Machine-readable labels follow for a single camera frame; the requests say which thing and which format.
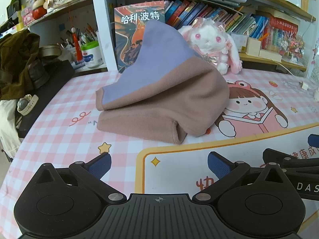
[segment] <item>green lid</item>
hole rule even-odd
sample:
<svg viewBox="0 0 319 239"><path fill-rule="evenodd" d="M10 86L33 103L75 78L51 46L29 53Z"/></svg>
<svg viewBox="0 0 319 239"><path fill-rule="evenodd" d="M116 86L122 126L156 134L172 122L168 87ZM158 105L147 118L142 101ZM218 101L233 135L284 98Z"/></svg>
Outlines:
<svg viewBox="0 0 319 239"><path fill-rule="evenodd" d="M81 46L81 50L89 50L89 49L92 49L92 48L95 48L95 47L98 47L98 41L92 41L92 42L89 42L89 43L86 43L84 45Z"/></svg>

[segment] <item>pink checkered tablecloth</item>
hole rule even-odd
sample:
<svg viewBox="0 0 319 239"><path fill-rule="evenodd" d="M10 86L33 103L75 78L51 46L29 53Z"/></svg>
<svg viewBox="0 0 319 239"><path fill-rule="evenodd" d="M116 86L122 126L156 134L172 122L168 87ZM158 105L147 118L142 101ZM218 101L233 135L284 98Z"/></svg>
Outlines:
<svg viewBox="0 0 319 239"><path fill-rule="evenodd" d="M71 79L36 120L0 189L0 233L5 238L17 239L21 235L13 208L42 163L49 162L60 168L75 161L88 162L99 154L98 147L106 142L111 144L112 167L102 180L129 196L134 192L138 153L145 148L170 145L97 130L100 112L95 108L95 91L119 77L117 72L103 72ZM239 75L224 77L229 82L243 80L261 90L287 117L288 128L319 121L319 103L313 100L314 90L302 90L299 86L302 78L248 69ZM197 138L187 136L183 144L227 138L213 126L210 134Z"/></svg>

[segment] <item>plush toy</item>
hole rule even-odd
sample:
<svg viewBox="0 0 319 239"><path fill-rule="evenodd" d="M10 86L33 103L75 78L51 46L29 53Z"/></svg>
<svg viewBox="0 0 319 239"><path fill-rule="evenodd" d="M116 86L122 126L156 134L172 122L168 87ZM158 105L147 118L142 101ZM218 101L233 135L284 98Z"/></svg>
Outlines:
<svg viewBox="0 0 319 239"><path fill-rule="evenodd" d="M221 74L226 74L229 66L234 74L241 71L242 61L235 42L225 32L223 23L198 17L192 26L183 26L178 31L189 46L214 65Z"/></svg>

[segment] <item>cartoon girl holding book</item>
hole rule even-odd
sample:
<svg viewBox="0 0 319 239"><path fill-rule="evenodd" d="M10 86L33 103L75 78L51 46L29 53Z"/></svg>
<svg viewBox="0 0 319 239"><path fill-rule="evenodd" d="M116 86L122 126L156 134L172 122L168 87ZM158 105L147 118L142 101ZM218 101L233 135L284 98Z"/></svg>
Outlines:
<svg viewBox="0 0 319 239"><path fill-rule="evenodd" d="M229 105L216 120L228 137L246 137L287 128L287 117L260 90L244 81L228 83Z"/></svg>

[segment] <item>yellow star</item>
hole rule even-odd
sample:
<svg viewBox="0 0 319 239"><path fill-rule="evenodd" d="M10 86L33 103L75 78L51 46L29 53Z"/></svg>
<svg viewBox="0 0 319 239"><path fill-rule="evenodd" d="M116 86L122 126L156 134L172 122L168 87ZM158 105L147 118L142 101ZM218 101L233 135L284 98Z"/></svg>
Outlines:
<svg viewBox="0 0 319 239"><path fill-rule="evenodd" d="M155 167L159 164L160 160L158 160L156 157L151 161L152 164L155 165Z"/></svg>
<svg viewBox="0 0 319 239"><path fill-rule="evenodd" d="M297 112L298 112L297 109L296 109L296 108L293 108L293 107L291 107L291 110L292 110L294 113L297 113Z"/></svg>
<svg viewBox="0 0 319 239"><path fill-rule="evenodd" d="M101 146L98 147L101 153L108 153L110 151L111 145L108 145L106 142L104 142Z"/></svg>

